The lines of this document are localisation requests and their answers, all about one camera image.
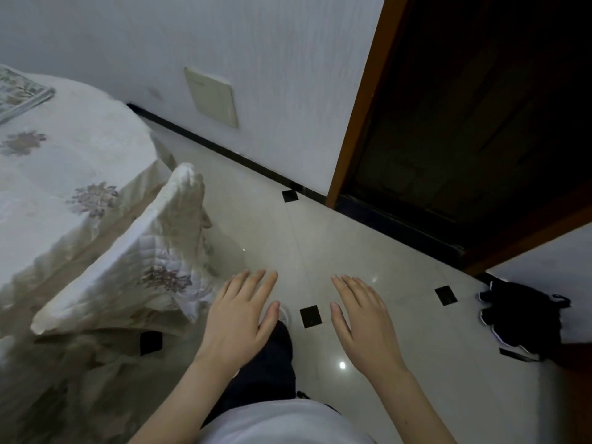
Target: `hand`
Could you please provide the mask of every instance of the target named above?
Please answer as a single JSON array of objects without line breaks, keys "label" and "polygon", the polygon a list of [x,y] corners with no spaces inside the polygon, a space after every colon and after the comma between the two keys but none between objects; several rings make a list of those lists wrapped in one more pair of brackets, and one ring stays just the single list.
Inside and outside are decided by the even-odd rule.
[{"label": "hand", "polygon": [[207,360],[226,377],[231,378],[263,348],[279,316],[279,302],[268,307],[259,324],[259,317],[278,273],[272,272],[259,287],[264,270],[248,277],[245,270],[227,281],[220,289],[208,314],[205,333],[196,360]]},{"label": "hand", "polygon": [[347,357],[375,386],[407,372],[387,306],[374,288],[358,277],[332,276],[351,328],[341,307],[331,302],[331,321]]}]

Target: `black cloth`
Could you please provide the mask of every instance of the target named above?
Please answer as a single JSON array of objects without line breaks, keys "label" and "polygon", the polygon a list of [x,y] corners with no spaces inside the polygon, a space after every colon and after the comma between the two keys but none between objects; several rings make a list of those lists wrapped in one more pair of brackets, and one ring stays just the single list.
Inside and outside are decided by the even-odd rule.
[{"label": "black cloth", "polygon": [[278,321],[263,349],[231,380],[202,426],[233,408],[295,398],[292,340],[285,324]]}]

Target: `left hand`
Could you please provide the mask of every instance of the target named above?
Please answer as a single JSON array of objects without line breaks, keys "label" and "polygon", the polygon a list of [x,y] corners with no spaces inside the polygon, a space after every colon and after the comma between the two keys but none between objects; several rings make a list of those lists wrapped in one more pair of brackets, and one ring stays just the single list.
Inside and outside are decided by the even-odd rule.
[{"label": "left hand", "polygon": [[279,316],[276,301],[259,324],[263,306],[278,279],[278,273],[272,272],[255,292],[264,275],[265,271],[259,270],[249,277],[245,270],[224,284],[210,307],[196,360],[206,360],[231,378],[263,348]]}]

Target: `right hand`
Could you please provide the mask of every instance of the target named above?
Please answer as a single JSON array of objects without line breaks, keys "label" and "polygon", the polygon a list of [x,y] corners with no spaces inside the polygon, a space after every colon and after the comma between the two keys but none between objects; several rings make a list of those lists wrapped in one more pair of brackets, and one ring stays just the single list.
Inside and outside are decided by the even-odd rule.
[{"label": "right hand", "polygon": [[332,276],[351,328],[341,307],[331,302],[331,321],[353,365],[372,385],[407,373],[387,306],[374,288],[358,277]]}]

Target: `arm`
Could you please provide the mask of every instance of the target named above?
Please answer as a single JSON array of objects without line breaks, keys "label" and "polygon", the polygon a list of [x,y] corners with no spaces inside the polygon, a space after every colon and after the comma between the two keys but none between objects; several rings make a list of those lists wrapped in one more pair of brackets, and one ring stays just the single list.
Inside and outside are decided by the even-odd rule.
[{"label": "arm", "polygon": [[397,342],[393,322],[381,297],[357,277],[331,278],[347,310],[331,303],[331,321],[351,362],[380,397],[405,444],[455,444],[413,374]]},{"label": "arm", "polygon": [[192,443],[234,374],[263,348],[279,315],[279,302],[259,317],[278,279],[272,273],[255,292],[265,271],[227,281],[208,314],[203,341],[177,386],[129,444]]}]

